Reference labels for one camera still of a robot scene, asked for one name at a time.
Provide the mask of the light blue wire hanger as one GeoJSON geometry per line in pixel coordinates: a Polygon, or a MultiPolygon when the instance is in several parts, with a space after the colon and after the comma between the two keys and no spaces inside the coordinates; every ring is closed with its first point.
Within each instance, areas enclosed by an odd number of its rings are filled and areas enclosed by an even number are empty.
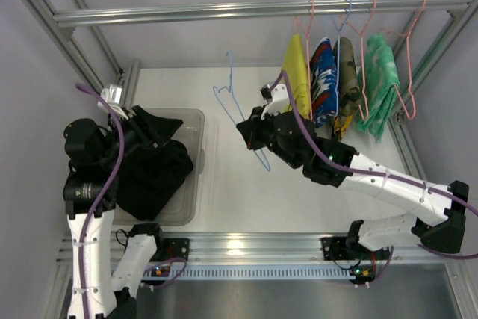
{"type": "Polygon", "coordinates": [[[239,101],[235,96],[234,87],[234,60],[231,51],[226,52],[226,57],[229,60],[229,79],[227,84],[213,85],[212,91],[215,99],[223,109],[232,124],[236,126],[239,122],[246,119],[244,112],[240,106],[239,101]]]}

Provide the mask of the black trousers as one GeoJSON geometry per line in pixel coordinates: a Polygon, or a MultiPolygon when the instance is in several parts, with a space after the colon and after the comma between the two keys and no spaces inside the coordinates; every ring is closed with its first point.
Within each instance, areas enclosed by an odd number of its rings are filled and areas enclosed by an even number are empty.
{"type": "Polygon", "coordinates": [[[193,170],[186,146],[138,148],[122,160],[117,205],[138,220],[154,220],[193,170]]]}

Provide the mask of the yellow-green trousers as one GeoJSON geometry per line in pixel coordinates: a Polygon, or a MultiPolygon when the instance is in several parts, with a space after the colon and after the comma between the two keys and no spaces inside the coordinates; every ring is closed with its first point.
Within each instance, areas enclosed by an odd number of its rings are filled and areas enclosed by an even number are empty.
{"type": "Polygon", "coordinates": [[[305,64],[302,38],[299,34],[293,35],[289,40],[281,70],[285,71],[288,75],[299,114],[309,120],[311,114],[311,97],[308,68],[305,64]]]}

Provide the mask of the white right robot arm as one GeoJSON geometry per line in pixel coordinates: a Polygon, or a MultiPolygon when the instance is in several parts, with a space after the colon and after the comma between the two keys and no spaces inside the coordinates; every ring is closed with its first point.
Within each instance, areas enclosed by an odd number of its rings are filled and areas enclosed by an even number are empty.
{"type": "Polygon", "coordinates": [[[311,121],[292,111],[269,115],[256,107],[236,128],[248,149],[269,149],[312,182],[363,193],[402,210],[380,220],[353,221],[346,236],[350,249],[418,245],[445,258],[460,252],[469,194],[464,182],[438,185],[392,170],[352,146],[317,135],[311,121]]]}

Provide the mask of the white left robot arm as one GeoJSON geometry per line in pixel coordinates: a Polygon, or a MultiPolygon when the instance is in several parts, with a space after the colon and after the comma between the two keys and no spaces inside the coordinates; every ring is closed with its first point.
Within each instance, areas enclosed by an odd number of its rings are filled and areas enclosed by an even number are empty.
{"type": "Polygon", "coordinates": [[[155,218],[193,170],[175,139],[182,121],[140,106],[64,130],[69,174],[63,187],[71,234],[69,318],[135,318],[151,261],[173,256],[155,218]]]}

